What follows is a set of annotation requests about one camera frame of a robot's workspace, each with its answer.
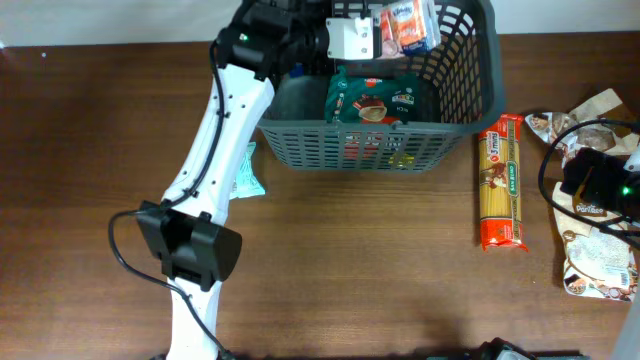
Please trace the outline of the Kleenex tissue multipack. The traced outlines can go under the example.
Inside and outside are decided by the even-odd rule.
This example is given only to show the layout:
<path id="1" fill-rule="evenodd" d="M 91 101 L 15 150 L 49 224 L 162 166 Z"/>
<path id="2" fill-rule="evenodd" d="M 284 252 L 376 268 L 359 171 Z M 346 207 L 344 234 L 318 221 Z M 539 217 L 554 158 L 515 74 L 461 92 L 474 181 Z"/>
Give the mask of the Kleenex tissue multipack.
<path id="1" fill-rule="evenodd" d="M 441 44 L 433 0 L 400 0 L 372 11 L 381 32 L 380 59 L 422 55 Z"/>

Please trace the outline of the cream Pantree pouch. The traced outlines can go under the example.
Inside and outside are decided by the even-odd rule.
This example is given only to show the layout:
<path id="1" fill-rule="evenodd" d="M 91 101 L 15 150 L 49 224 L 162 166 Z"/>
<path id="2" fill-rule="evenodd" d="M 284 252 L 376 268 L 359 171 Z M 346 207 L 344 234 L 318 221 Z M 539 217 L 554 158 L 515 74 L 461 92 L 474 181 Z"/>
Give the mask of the cream Pantree pouch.
<path id="1" fill-rule="evenodd" d="M 563 285 L 574 296 L 631 302 L 638 271 L 628 244 L 556 210 L 565 261 Z"/>

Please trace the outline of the light teal snack packet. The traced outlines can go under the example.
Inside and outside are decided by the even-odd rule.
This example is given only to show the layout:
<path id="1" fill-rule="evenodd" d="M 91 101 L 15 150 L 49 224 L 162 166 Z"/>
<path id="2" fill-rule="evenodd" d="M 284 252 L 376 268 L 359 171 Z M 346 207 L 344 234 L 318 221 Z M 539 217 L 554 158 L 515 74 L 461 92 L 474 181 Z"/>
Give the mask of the light teal snack packet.
<path id="1" fill-rule="evenodd" d="M 230 198 L 250 198 L 264 196 L 266 191 L 253 172 L 252 156 L 256 150 L 256 143 L 249 142 L 243 155 L 240 168 L 236 174 Z"/>

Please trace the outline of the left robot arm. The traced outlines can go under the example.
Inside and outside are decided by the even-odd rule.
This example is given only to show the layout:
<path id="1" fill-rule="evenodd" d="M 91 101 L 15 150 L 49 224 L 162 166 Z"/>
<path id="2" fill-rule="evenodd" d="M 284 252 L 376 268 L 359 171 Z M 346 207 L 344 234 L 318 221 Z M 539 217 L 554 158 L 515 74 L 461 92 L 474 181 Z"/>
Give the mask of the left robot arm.
<path id="1" fill-rule="evenodd" d="M 335 17 L 327 1 L 244 1 L 209 48 L 212 88 L 197 135 L 159 203 L 131 211 L 158 285 L 172 294 L 169 359 L 230 359 L 215 336 L 219 295 L 242 246 L 226 228 L 230 194 L 273 82 L 298 64 L 372 60 L 380 35 L 367 2 Z"/>

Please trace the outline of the brown white snack bag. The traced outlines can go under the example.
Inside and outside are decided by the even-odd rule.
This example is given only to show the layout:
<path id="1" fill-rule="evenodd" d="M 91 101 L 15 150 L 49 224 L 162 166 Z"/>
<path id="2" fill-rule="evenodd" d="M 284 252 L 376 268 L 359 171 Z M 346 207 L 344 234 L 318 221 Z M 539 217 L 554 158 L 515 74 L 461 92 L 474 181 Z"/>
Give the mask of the brown white snack bag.
<path id="1" fill-rule="evenodd" d="M 529 128 L 545 143 L 552 144 L 569 128 L 586 121 L 610 119 L 635 122 L 638 117 L 609 88 L 589 98 L 569 113 L 538 112 L 525 117 Z M 556 146 L 562 155 L 562 166 L 573 160 L 582 148 L 591 148 L 612 156 L 631 155 L 638 147 L 639 135 L 630 129 L 607 124 L 595 124 L 572 131 Z"/>

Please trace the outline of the green Nescafe coffee bag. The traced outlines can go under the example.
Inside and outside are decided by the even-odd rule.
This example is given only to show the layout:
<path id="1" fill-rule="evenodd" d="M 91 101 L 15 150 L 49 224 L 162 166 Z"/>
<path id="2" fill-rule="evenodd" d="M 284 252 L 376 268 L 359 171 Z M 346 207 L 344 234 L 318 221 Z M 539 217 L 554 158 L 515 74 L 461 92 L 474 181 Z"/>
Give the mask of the green Nescafe coffee bag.
<path id="1" fill-rule="evenodd" d="M 392 126 L 418 119 L 420 81 L 413 74 L 396 78 L 351 76 L 345 66 L 329 81 L 324 107 L 329 123 Z M 381 132 L 350 131 L 344 156 L 349 160 L 372 159 L 380 149 L 395 152 L 400 140 Z"/>

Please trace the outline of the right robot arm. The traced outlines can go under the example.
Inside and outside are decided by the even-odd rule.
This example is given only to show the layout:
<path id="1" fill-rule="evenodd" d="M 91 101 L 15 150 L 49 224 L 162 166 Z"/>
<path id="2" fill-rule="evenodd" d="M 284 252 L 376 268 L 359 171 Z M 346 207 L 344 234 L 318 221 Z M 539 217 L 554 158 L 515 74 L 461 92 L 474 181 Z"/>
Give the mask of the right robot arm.
<path id="1" fill-rule="evenodd" d="M 629 225 L 639 226 L 639 149 L 623 160 L 584 148 L 566 163 L 563 172 L 563 192 L 612 211 Z M 611 358 L 639 358 L 639 294 L 635 296 Z"/>

